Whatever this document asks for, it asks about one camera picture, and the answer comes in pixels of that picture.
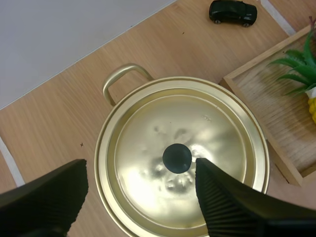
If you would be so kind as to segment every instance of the black toy car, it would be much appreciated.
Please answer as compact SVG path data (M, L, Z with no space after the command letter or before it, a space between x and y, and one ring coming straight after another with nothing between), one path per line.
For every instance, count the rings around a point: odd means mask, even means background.
M242 1L216 0L209 8L209 18L215 24L237 22L249 27L257 19L257 8Z

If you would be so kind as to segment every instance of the artificial plant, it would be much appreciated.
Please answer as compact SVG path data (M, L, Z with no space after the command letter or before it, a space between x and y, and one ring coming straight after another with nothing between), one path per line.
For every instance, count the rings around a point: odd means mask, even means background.
M311 39L313 37L316 38L316 19L313 20L310 16L310 21L311 31L306 38L303 51L289 49L285 52L285 58L276 59L270 64L282 64L292 68L287 74L279 77L277 80L290 79L303 84L288 92L287 95L297 95L305 92L309 97L310 113L316 123L316 58L311 50Z

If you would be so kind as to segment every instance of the gold handle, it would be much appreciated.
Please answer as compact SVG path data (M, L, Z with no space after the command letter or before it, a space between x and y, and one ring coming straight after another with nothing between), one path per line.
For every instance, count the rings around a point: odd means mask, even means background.
M112 72L108 78L104 81L103 84L103 95L104 98L112 105L114 106L116 103L114 102L112 96L109 93L109 87L116 82L118 79L120 79L122 76L124 76L126 73L130 71L138 71L140 74L142 74L144 77L146 77L148 80L153 80L153 77L141 66L134 64L134 63L128 63L125 64L119 68L117 68L114 72Z

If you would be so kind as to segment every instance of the wooden table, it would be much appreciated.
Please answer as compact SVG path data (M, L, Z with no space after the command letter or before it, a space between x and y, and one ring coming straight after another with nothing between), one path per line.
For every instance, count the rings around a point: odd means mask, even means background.
M247 1L258 8L257 22L248 29L211 23L211 2L173 3L0 111L0 136L26 182L71 160L87 160L89 193L70 236L126 236L101 203L93 168L97 137L112 109L102 96L101 86L113 69L134 62L155 78L184 75L219 82L224 75L287 37L259 1ZM293 4L297 6L291 19L306 19L301 4ZM287 18L281 4L275 7ZM293 27L298 30L306 24L293 23ZM116 82L110 92L118 101L144 82L139 75L130 73ZM0 156L0 192L14 187ZM287 184L271 164L269 195L316 208L315 187L316 183L303 188Z

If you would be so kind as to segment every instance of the black knob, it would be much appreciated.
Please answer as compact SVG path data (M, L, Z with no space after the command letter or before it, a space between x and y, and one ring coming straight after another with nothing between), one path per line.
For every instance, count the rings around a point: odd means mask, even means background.
M163 164L173 173L181 174L189 170L192 163L192 154L183 144L172 144L164 150Z

